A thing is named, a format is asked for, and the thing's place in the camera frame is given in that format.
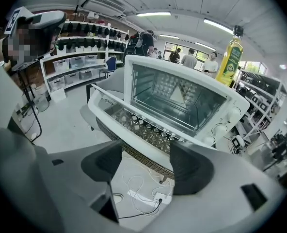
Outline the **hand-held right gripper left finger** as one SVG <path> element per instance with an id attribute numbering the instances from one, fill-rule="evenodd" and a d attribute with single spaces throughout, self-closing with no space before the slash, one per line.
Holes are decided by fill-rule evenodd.
<path id="1" fill-rule="evenodd" d="M 123 233 L 111 181 L 122 160 L 120 141 L 48 154 L 36 147 L 44 182 L 63 233 Z"/>

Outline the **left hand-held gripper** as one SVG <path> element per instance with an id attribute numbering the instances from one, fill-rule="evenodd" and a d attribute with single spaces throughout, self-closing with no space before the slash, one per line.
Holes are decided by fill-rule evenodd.
<path id="1" fill-rule="evenodd" d="M 16 8 L 7 23 L 4 34 L 11 35 L 17 30 L 17 20 L 24 17 L 25 20 L 21 26 L 28 26 L 28 29 L 34 28 L 33 24 L 39 23 L 42 16 L 42 29 L 57 29 L 60 30 L 64 26 L 66 20 L 66 13 L 60 10 L 48 11 L 44 13 L 34 14 L 24 6 Z"/>

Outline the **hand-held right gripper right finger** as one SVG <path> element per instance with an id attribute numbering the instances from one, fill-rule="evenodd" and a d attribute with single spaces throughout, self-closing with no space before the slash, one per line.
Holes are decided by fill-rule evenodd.
<path id="1" fill-rule="evenodd" d="M 142 233 L 254 233 L 287 193 L 243 158 L 203 146 L 172 142 L 170 163 L 172 200 Z"/>

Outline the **white glass oven door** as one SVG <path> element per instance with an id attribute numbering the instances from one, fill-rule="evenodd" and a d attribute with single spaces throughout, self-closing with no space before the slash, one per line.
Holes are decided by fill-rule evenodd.
<path id="1" fill-rule="evenodd" d="M 152 123 L 155 126 L 158 126 L 162 130 L 165 130 L 167 133 L 173 133 L 175 137 L 178 139 L 184 140 L 187 144 L 194 144 L 199 146 L 201 150 L 215 150 L 215 148 L 208 146 L 199 140 L 192 138 L 191 136 L 179 131 L 178 129 L 168 125 L 165 122 L 158 120 L 157 118 L 153 117 L 150 114 L 147 114 L 138 108 L 130 105 L 129 103 L 119 99 L 118 97 L 114 96 L 113 94 L 103 90 L 97 85 L 92 85 L 95 91 L 91 95 L 88 101 L 88 107 L 90 111 L 95 114 L 97 118 L 99 118 L 105 126 L 107 126 L 112 132 L 114 132 L 118 137 L 120 137 L 123 141 L 133 147 L 135 150 L 143 154 L 144 156 L 148 157 L 149 159 L 153 160 L 154 162 L 158 163 L 159 165 L 172 170 L 172 166 L 169 161 L 169 156 L 166 155 L 164 152 L 159 150 L 158 148 L 152 146 L 145 140 L 141 139 L 135 133 L 131 132 L 124 126 L 122 126 L 119 122 L 114 120 L 110 115 L 108 115 L 103 109 L 101 109 L 98 104 L 102 100 L 103 96 L 109 98 L 110 100 L 120 104 L 123 108 L 128 109 L 135 115 L 139 116 L 143 120 Z"/>

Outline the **white oven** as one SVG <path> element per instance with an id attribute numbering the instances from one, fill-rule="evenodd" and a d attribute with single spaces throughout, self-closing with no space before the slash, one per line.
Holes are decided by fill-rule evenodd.
<path id="1" fill-rule="evenodd" d="M 128 55 L 124 68 L 124 100 L 132 111 L 188 141 L 214 145 L 250 106 L 233 89 L 179 64 Z"/>

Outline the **white shelf with bags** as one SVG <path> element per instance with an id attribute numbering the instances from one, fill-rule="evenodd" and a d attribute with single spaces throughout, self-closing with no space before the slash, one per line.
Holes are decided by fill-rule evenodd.
<path id="1" fill-rule="evenodd" d="M 113 27 L 110 23 L 96 24 L 91 22 L 66 21 L 62 32 L 57 38 L 56 47 L 50 54 L 45 55 L 40 60 L 40 66 L 44 77 L 47 91 L 53 96 L 54 100 L 58 96 L 65 97 L 67 89 L 59 89 L 51 92 L 48 86 L 46 75 L 51 74 L 53 69 L 52 62 L 67 59 L 75 56 L 85 56 L 96 54 L 98 58 L 106 61 L 110 57 L 116 57 L 116 68 L 123 66 L 123 54 L 126 49 L 129 31 Z M 105 79 L 105 75 L 77 84 L 99 81 Z"/>

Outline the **white portable power station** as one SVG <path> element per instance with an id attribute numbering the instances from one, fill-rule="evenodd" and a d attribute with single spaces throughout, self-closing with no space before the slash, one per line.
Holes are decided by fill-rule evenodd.
<path id="1" fill-rule="evenodd" d="M 243 151 L 245 147 L 245 141 L 240 135 L 233 136 L 231 139 L 231 143 L 233 146 L 233 153 L 239 154 L 241 151 Z"/>

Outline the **row of clear storage bins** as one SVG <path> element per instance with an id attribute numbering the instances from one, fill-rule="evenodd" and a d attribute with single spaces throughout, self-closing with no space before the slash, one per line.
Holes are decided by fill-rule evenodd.
<path id="1" fill-rule="evenodd" d="M 52 64 L 54 71 L 46 75 L 51 92 L 96 78 L 99 71 L 106 67 L 105 60 L 96 54 L 61 59 Z"/>

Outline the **ceiling air conditioner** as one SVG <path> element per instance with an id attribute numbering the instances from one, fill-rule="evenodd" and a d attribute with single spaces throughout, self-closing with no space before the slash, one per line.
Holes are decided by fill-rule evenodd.
<path id="1" fill-rule="evenodd" d="M 109 17 L 125 16 L 125 8 L 116 0 L 85 0 L 81 7 Z"/>

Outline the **wicker glass-top table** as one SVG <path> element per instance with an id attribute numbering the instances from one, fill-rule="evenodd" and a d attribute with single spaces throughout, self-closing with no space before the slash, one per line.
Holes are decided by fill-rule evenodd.
<path id="1" fill-rule="evenodd" d="M 105 112 L 109 114 L 114 120 L 122 123 L 122 126 L 136 134 L 136 136 L 143 139 L 151 146 L 156 147 L 160 151 L 164 152 L 166 155 L 170 155 L 170 142 L 178 140 L 176 137 L 155 127 L 154 125 L 146 122 L 134 113 L 131 113 L 125 109 L 116 109 L 115 106 L 112 106 L 106 109 Z M 174 173 L 170 169 L 146 157 L 144 154 L 140 153 L 125 141 L 122 142 L 122 150 L 127 152 L 141 164 L 163 175 L 163 180 L 160 181 L 160 183 L 163 183 L 168 178 L 172 180 L 175 178 Z"/>

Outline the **blue chair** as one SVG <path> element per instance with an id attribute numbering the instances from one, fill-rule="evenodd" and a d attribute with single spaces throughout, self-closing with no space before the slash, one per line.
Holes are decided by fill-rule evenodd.
<path id="1" fill-rule="evenodd" d="M 101 75 L 104 74 L 105 78 L 108 78 L 110 73 L 113 73 L 116 70 L 116 57 L 110 57 L 106 61 L 107 69 L 102 69 L 99 71 L 99 77 L 101 78 Z"/>

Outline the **black backpack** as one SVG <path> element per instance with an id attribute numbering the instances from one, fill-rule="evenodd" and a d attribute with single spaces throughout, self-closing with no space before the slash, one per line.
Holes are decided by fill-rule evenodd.
<path id="1" fill-rule="evenodd" d="M 134 35 L 130 36 L 129 39 L 128 39 L 127 47 L 128 48 L 136 47 L 138 41 L 141 40 L 141 34 L 142 33 L 135 33 Z"/>

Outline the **person's white shirt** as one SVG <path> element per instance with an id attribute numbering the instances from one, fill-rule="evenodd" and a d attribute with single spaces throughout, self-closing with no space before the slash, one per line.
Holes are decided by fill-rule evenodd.
<path id="1" fill-rule="evenodd" d="M 15 212 L 41 233 L 64 226 L 40 172 L 35 146 L 8 129 L 21 91 L 0 66 L 0 190 Z"/>

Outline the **ceiling strip light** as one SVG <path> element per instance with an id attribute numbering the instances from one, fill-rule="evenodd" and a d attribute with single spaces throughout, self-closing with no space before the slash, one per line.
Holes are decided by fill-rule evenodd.
<path id="1" fill-rule="evenodd" d="M 170 16 L 170 12 L 150 12 L 150 13 L 140 13 L 137 17 L 156 17 L 156 16 Z"/>
<path id="2" fill-rule="evenodd" d="M 223 30 L 223 31 L 233 35 L 233 29 L 230 29 L 230 28 L 228 28 L 228 27 L 226 27 L 226 26 L 224 26 L 224 25 L 222 25 L 220 23 L 214 22 L 214 21 L 206 19 L 206 18 L 204 19 L 204 23 L 206 23 L 208 25 L 211 25 L 213 27 L 216 27 L 216 28 L 218 28 L 220 30 Z"/>

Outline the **white rack with black cases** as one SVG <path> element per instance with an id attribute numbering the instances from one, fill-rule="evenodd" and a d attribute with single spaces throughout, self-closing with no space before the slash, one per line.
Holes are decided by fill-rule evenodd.
<path id="1" fill-rule="evenodd" d="M 239 71 L 233 89 L 250 104 L 245 115 L 236 124 L 240 136 L 250 144 L 273 121 L 287 91 L 280 80 L 244 69 Z"/>

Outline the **yellow oil bottle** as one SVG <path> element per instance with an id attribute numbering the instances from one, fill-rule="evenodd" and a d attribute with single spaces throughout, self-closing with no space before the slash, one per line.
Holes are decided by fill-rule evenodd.
<path id="1" fill-rule="evenodd" d="M 243 54 L 243 46 L 241 44 L 242 36 L 243 28 L 239 25 L 235 25 L 233 28 L 233 38 L 226 47 L 220 68 L 216 75 L 216 80 L 228 87 L 232 83 Z"/>

